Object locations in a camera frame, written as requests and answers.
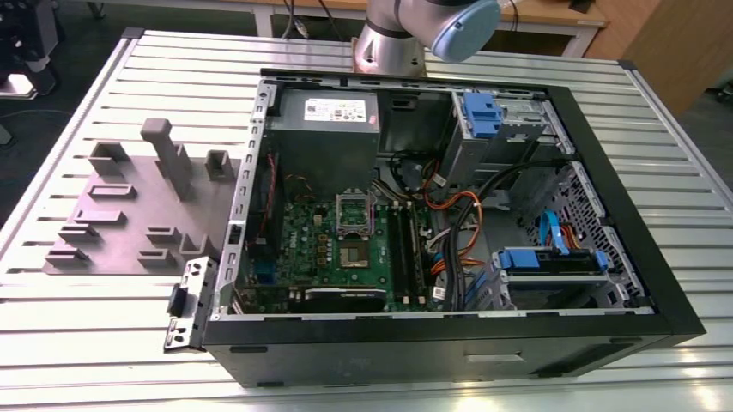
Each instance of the floor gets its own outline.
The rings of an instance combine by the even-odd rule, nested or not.
[[[67,34],[54,54],[62,83],[48,96],[32,101],[0,100],[0,123],[13,135],[0,146],[0,226],[63,131],[126,27],[199,33],[255,35],[254,18],[246,13],[107,5],[107,18],[96,21],[84,3],[60,1],[59,19]],[[286,28],[286,16],[274,18],[275,33]],[[357,36],[362,22],[338,21],[345,36]],[[306,26],[317,39],[337,39],[329,22],[310,19]],[[17,111],[26,112],[4,117]],[[682,127],[704,155],[733,186],[733,105],[704,95],[681,116]]]

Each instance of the blue latch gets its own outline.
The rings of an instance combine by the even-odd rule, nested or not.
[[[606,252],[596,251],[596,260],[598,261],[600,271],[605,272],[608,270],[608,256]]]
[[[499,251],[499,264],[502,269],[510,268],[538,268],[540,259],[532,249],[510,249]]]
[[[494,95],[489,93],[463,93],[463,109],[471,134],[477,138],[495,137],[502,127],[502,107],[494,102]]]

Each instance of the expansion slot bracket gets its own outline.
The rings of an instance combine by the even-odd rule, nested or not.
[[[168,300],[171,323],[163,347],[167,354],[204,352],[203,337],[216,270],[218,264],[208,257],[186,263],[182,282],[175,284]]]

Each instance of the blue cable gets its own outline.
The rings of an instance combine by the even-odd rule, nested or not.
[[[565,240],[562,239],[558,215],[552,210],[546,210],[540,218],[540,245],[544,244],[544,240],[548,237],[548,232],[550,232],[552,243],[554,244],[554,247],[558,248],[560,254],[569,255],[570,250],[565,246]]]

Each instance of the metal work table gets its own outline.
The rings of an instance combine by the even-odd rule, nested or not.
[[[350,53],[347,44],[191,33],[120,40],[0,233],[0,406],[733,409],[733,197],[649,86],[616,62],[482,53],[465,64],[429,58],[427,68],[431,76],[570,87],[708,329],[678,348],[577,379],[246,390],[208,354],[163,354],[178,276],[43,273],[96,142],[152,155],[140,125],[168,118],[190,156],[212,148],[236,156],[260,68],[346,71]]]

